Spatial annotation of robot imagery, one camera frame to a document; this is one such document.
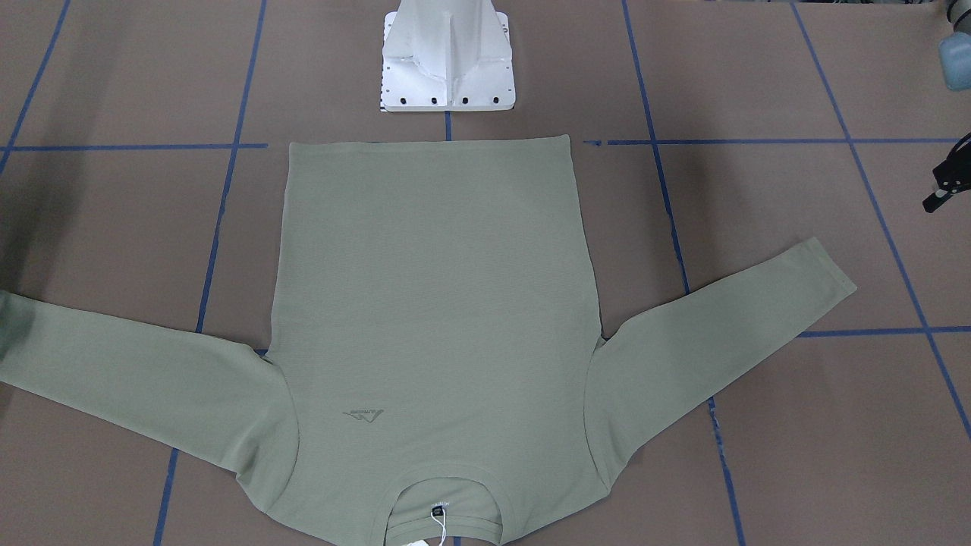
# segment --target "brown floor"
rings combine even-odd
[[[567,133],[605,334],[813,235],[859,292],[521,543],[971,544],[971,196],[921,209],[971,130],[944,3],[495,3],[519,102],[450,118],[378,111],[395,0],[0,3],[0,287],[265,348],[287,143]],[[152,543],[322,542],[0,388],[0,544]]]

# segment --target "printed logo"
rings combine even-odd
[[[384,412],[385,410],[351,410],[344,412],[344,415],[350,415],[358,421],[364,421],[365,423],[374,423],[374,420],[378,419],[378,416]]]

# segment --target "blue tape line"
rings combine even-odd
[[[142,150],[232,150],[266,149],[267,143],[253,144],[96,144],[90,146],[14,146],[11,152],[128,152]]]
[[[657,166],[657,179],[661,184],[661,196],[664,199],[664,212],[668,215],[671,223],[671,241],[674,243],[674,254],[678,259],[678,267],[681,268],[681,282],[685,293],[691,292],[687,282],[687,271],[685,270],[685,259],[681,253],[681,242],[678,240],[678,228],[674,222],[674,211],[671,209],[671,196],[668,194],[667,181],[664,178],[664,167],[661,164],[661,151],[657,146],[657,136],[654,133],[654,121],[651,116],[651,102],[648,100],[648,89],[644,85],[644,74],[641,72],[641,57],[637,53],[637,43],[634,40],[634,29],[630,24],[630,10],[627,8],[627,0],[620,0],[623,6],[623,20],[627,25],[627,40],[630,42],[630,54],[634,58],[634,70],[637,72],[637,85],[641,88],[641,102],[644,104],[644,118],[648,122],[648,133],[651,135],[651,148],[654,152],[654,164]]]
[[[176,463],[179,462],[179,450],[172,448],[169,454],[169,469],[165,475],[165,487],[162,488],[162,504],[158,509],[158,522],[155,523],[155,538],[151,542],[153,546],[161,546],[162,533],[165,532],[165,519],[169,514],[169,498],[172,497],[172,483],[176,477]]]
[[[855,144],[954,144],[957,138],[854,138]]]
[[[7,147],[3,151],[3,156],[0,156],[0,174],[3,174],[4,168],[7,167],[7,160],[10,159],[10,153],[14,147],[14,143],[17,142],[17,136],[20,134],[20,128],[23,126],[24,118],[27,117],[27,111],[30,110],[30,103],[34,100],[34,93],[37,92],[37,87],[41,84],[41,78],[44,76],[44,71],[48,68],[50,55],[54,52],[54,45],[57,44],[57,37],[60,36],[61,27],[64,26],[64,19],[67,18],[67,9],[70,7],[71,0],[64,0],[64,5],[61,6],[60,15],[57,16],[57,24],[54,26],[53,34],[50,35],[48,50],[44,51],[44,58],[41,60],[41,66],[37,68],[37,74],[34,76],[34,82],[30,85],[30,89],[27,91],[27,97],[23,99],[23,106],[20,107],[20,114],[17,116],[17,123],[14,124],[14,132],[10,134],[10,140],[7,141]]]
[[[809,53],[813,57],[813,62],[816,63],[816,70],[820,73],[820,78],[822,79],[822,84],[826,89],[826,94],[829,95],[829,102],[833,105],[833,111],[836,113],[836,119],[839,120],[840,126],[843,127],[843,134],[846,136],[847,144],[850,146],[850,151],[853,153],[853,158],[856,163],[856,169],[859,171],[859,176],[863,180],[863,185],[866,186],[867,195],[870,198],[870,204],[873,206],[873,211],[877,215],[877,220],[880,221],[880,228],[884,231],[884,236],[887,238],[887,244],[890,246],[890,252],[893,254],[893,260],[897,264],[897,269],[900,271],[900,276],[904,280],[904,286],[907,287],[907,293],[910,295],[911,302],[914,304],[914,309],[917,311],[918,319],[921,321],[921,329],[924,335],[927,337],[927,343],[930,344],[930,349],[934,354],[934,358],[937,360],[937,367],[941,370],[941,376],[944,378],[944,383],[947,385],[948,392],[951,394],[951,400],[954,402],[954,408],[957,410],[957,415],[961,419],[961,423],[964,425],[964,432],[967,434],[968,439],[971,439],[971,422],[968,421],[967,413],[964,411],[964,406],[961,404],[960,397],[957,395],[957,390],[954,388],[954,382],[951,380],[951,373],[948,371],[947,365],[944,363],[944,359],[941,357],[941,353],[937,348],[937,342],[934,341],[934,335],[927,323],[927,317],[923,313],[921,308],[921,303],[918,301],[917,292],[914,290],[914,285],[911,283],[910,276],[907,275],[907,269],[904,267],[903,259],[900,257],[900,253],[897,251],[897,245],[893,242],[893,237],[890,235],[889,227],[887,227],[887,221],[884,219],[884,213],[880,210],[880,204],[877,202],[877,196],[873,192],[873,187],[870,185],[870,179],[866,175],[866,171],[863,169],[863,162],[859,158],[859,154],[856,152],[856,145],[853,139],[850,138],[850,130],[847,128],[846,122],[843,119],[843,114],[840,112],[839,105],[836,104],[836,97],[833,95],[833,90],[829,86],[829,80],[826,78],[825,73],[822,71],[822,65],[820,64],[820,59],[816,55],[816,49],[813,47],[813,41],[809,38],[809,33],[806,31],[806,25],[802,22],[802,17],[799,15],[799,10],[796,8],[795,4],[789,4],[792,8],[792,13],[795,15],[795,20],[799,24],[799,29],[802,31],[802,36],[806,40],[806,46],[809,47]]]
[[[848,330],[807,330],[798,337],[853,337],[865,335],[907,335],[923,333],[923,328],[863,328]]]
[[[240,148],[240,138],[243,135],[243,121],[246,118],[247,101],[250,98],[250,85],[252,84],[252,73],[256,67],[256,55],[259,52],[259,39],[263,33],[263,18],[266,16],[266,0],[259,4],[259,18],[256,20],[256,33],[252,40],[252,51],[250,52],[250,66],[247,69],[246,84],[243,86],[243,98],[240,100],[239,116],[236,118],[236,134],[233,137],[232,151],[229,153],[229,165],[226,167],[226,179],[222,185],[222,197],[219,200],[219,212],[216,216],[216,229],[213,232],[213,246],[209,252],[209,265],[206,268],[206,281],[202,286],[202,299],[199,303],[199,318],[195,325],[195,331],[201,332],[203,323],[206,321],[206,305],[209,303],[209,291],[213,284],[213,274],[216,271],[216,256],[219,252],[219,230],[222,227],[222,217],[226,213],[226,199],[229,196],[229,189],[232,186],[233,172],[236,169],[236,156]]]
[[[842,138],[696,138],[658,141],[660,145],[707,144],[845,144]]]
[[[735,535],[738,537],[738,546],[745,546],[745,530],[742,529],[742,516],[738,511],[738,500],[735,497],[735,484],[731,479],[731,470],[728,469],[728,459],[725,456],[724,442],[721,441],[721,425],[719,418],[715,415],[715,397],[708,398],[708,415],[712,418],[712,428],[715,430],[715,443],[719,448],[719,460],[721,461],[721,474],[724,476],[725,488],[728,490],[728,503],[731,505],[731,515],[735,520]]]
[[[934,333],[971,332],[971,326],[938,326],[938,327],[932,327],[930,331]]]
[[[615,139],[606,141],[607,146],[697,146],[714,144],[953,144],[957,138],[687,138],[687,139]],[[584,140],[587,144],[600,146],[604,141]]]

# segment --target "shirt sleeve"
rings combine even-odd
[[[0,381],[232,470],[263,510],[296,461],[284,375],[239,343],[0,291]]]
[[[818,240],[637,315],[593,353],[587,439],[612,487],[642,445],[856,290]]]

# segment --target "neckline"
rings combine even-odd
[[[517,528],[517,522],[513,513],[513,504],[499,481],[491,473],[477,466],[441,463],[413,468],[391,481],[380,500],[378,512],[375,514],[374,525],[371,527],[371,534],[368,538],[369,544],[385,546],[388,520],[398,497],[414,484],[433,478],[461,478],[477,482],[485,487],[492,495],[492,499],[495,500],[495,504],[499,508],[499,515],[502,518],[502,535],[499,544],[509,542],[513,529]]]

